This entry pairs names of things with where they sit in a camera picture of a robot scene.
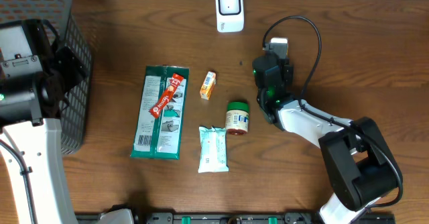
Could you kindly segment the green lid jar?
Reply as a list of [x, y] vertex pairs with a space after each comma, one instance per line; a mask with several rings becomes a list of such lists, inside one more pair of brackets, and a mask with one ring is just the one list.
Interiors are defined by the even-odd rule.
[[230, 102], [227, 105], [225, 128], [231, 135], [244, 135], [249, 130], [249, 105], [244, 102]]

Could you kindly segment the orange snack packet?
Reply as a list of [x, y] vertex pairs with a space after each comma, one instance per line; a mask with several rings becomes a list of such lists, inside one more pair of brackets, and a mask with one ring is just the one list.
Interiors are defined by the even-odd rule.
[[202, 99], [209, 100], [216, 83], [217, 74], [215, 72], [208, 71], [200, 88], [200, 97]]

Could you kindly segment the light blue wipes pack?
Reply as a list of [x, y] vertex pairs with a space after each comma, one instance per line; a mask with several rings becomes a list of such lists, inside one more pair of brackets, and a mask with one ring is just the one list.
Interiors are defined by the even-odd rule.
[[201, 145], [198, 172], [228, 172], [226, 129], [200, 126], [198, 130]]

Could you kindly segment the red Nescafe coffee stick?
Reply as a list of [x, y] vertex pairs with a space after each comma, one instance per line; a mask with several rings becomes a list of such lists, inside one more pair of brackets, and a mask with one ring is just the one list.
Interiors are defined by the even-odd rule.
[[183, 80], [184, 77], [180, 76], [179, 74], [174, 73], [172, 75], [171, 79], [168, 81], [168, 86], [166, 87], [165, 91], [162, 93], [157, 103], [149, 110], [152, 116], [154, 116], [156, 119], [160, 117], [162, 110], [173, 98], [174, 93]]

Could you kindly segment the green white package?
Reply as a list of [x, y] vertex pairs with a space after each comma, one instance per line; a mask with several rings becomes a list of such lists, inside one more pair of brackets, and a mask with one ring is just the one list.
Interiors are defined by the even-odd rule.
[[[186, 102], [189, 68], [178, 66], [148, 66], [145, 72], [139, 117], [135, 131], [132, 158], [178, 160], [182, 136], [182, 122]], [[173, 98], [159, 118], [149, 110], [157, 103], [176, 73], [184, 77]]]

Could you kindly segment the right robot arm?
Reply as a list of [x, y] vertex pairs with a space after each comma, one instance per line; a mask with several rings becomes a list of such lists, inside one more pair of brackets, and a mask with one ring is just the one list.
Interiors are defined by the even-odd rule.
[[286, 90], [292, 66], [267, 53], [252, 62], [257, 102], [267, 122], [320, 149], [334, 191], [318, 214], [322, 223], [354, 223], [397, 189], [403, 176], [374, 120], [341, 119], [298, 100]]

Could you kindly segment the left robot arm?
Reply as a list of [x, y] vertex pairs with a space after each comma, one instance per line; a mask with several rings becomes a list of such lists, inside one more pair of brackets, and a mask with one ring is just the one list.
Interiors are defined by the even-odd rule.
[[46, 19], [1, 24], [1, 155], [20, 223], [77, 223], [62, 161], [62, 112], [88, 68]]

